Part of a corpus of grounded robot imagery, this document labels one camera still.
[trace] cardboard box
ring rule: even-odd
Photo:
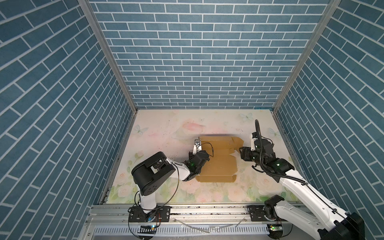
[[[230,136],[202,136],[200,137],[202,150],[212,155],[209,161],[201,169],[201,173],[196,176],[199,182],[234,182],[236,180],[237,163],[236,158],[230,154],[235,150],[239,152],[239,148],[243,146],[244,141],[239,137]]]

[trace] floral print mat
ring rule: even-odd
[[[214,134],[237,136],[244,140],[244,146],[250,146],[249,137],[255,131],[255,119],[259,120],[262,135],[275,144],[276,156],[293,164],[269,110],[139,110],[107,203],[133,203],[138,189],[131,170],[159,151],[169,159],[183,162],[193,149],[194,139]],[[233,156],[237,159],[238,169],[235,182],[180,181],[177,193],[170,202],[259,202],[275,194],[288,201],[298,201],[295,195],[271,177],[253,170],[253,162],[243,161],[238,152]],[[156,201],[168,201],[176,186],[177,179],[168,179],[156,191]]]

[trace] gray floor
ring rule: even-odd
[[[153,240],[270,240],[267,235],[206,235],[198,237],[153,237]],[[313,238],[296,226],[292,232],[281,240],[312,240]],[[134,236],[96,236],[93,240],[137,240]]]

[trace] brick wallpaper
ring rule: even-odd
[[[271,108],[329,0],[91,0],[139,108]]]
[[[0,239],[73,239],[132,112],[77,0],[0,1]]]
[[[307,179],[384,239],[384,1],[342,0],[278,116]]]

